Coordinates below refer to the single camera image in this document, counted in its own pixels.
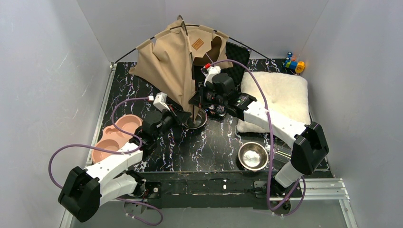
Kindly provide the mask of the tan fabric pet tent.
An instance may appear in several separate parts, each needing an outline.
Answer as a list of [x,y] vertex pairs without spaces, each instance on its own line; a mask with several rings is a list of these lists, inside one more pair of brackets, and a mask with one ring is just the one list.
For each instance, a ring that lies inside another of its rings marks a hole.
[[[193,55],[193,65],[201,66],[207,62],[227,59],[226,44],[229,36],[204,25],[186,23]],[[168,95],[186,112],[185,77],[186,51],[181,22],[176,20],[167,29],[136,47],[138,60],[129,73],[138,76]]]

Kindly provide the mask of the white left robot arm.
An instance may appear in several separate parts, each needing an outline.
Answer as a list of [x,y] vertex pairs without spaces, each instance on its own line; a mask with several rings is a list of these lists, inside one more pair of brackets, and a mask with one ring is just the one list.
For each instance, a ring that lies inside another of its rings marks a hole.
[[150,193],[146,179],[129,167],[153,152],[160,133],[193,118],[191,113],[166,105],[161,113],[152,112],[144,120],[133,114],[120,117],[91,147],[93,155],[104,155],[85,169],[75,167],[70,171],[58,202],[78,221],[86,222],[111,200],[121,200],[124,195],[144,198]]

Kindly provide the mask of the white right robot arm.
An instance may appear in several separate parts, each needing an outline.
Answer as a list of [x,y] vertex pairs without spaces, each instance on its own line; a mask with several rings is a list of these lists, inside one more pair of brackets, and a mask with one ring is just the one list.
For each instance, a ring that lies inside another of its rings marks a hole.
[[269,133],[290,147],[290,160],[269,175],[268,188],[277,194],[311,175],[329,153],[322,126],[310,121],[307,81],[299,76],[245,73],[237,87],[227,73],[200,75],[189,102],[202,108],[222,105],[228,114],[253,125],[255,132]]

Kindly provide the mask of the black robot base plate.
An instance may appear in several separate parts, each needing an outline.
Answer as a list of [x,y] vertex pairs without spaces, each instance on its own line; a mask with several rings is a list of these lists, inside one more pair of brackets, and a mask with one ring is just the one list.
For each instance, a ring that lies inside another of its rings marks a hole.
[[266,209],[266,199],[251,190],[266,182],[266,171],[141,172],[149,194],[147,202],[168,208]]

